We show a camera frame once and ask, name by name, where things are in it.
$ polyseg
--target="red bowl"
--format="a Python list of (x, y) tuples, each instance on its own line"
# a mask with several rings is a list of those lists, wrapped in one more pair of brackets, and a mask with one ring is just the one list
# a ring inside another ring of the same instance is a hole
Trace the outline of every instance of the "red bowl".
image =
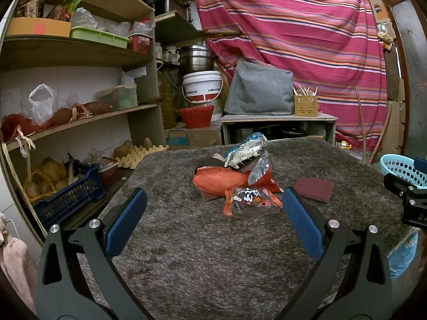
[(184, 120), (185, 126), (188, 129), (199, 129), (201, 127), (209, 126), (214, 109), (214, 105), (199, 106), (192, 108), (182, 108), (178, 110), (178, 113), (182, 117), (182, 120)]

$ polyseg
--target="striped fabric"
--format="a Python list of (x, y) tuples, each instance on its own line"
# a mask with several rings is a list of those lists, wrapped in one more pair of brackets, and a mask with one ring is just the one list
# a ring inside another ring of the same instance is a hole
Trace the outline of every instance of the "striped fabric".
[(362, 147), (355, 87), (372, 150), (386, 116), (386, 68), (368, 0), (196, 0), (203, 29), (241, 31), (212, 37), (209, 48), (229, 80), (240, 60), (293, 72), (319, 87), (319, 107), (337, 116), (337, 138)]

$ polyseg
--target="person's hand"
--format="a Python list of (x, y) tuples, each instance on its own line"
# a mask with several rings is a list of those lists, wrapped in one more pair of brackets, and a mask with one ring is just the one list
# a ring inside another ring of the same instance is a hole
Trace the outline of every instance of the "person's hand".
[(424, 234), (424, 240), (422, 243), (423, 246), (423, 252), (421, 255), (421, 261), (420, 261), (420, 265), (418, 267), (418, 272), (421, 273), (422, 271), (424, 271), (424, 268), (427, 265), (427, 230), (423, 230), (423, 234)]

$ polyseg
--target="blue floral cloth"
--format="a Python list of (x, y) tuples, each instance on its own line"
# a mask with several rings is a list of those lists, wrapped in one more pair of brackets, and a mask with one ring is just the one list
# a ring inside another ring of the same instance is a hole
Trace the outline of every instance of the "blue floral cloth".
[(396, 280), (409, 267), (417, 252), (418, 232), (410, 236), (389, 256), (389, 268), (392, 280)]

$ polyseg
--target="silver bolt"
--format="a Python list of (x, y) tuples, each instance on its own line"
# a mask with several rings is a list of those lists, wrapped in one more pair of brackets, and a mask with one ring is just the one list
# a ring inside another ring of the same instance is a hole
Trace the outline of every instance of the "silver bolt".
[(89, 227), (91, 229), (97, 228), (100, 224), (101, 222), (98, 219), (92, 219), (91, 221), (89, 221)]
[(52, 225), (52, 226), (50, 227), (50, 231), (51, 231), (52, 233), (57, 233), (57, 232), (59, 231), (59, 225), (58, 225), (58, 224)]
[(335, 219), (330, 219), (328, 221), (328, 225), (333, 229), (337, 229), (337, 228), (339, 228), (339, 221), (335, 220)]
[(378, 232), (378, 227), (376, 227), (375, 225), (369, 226), (369, 232), (370, 233), (377, 233)]

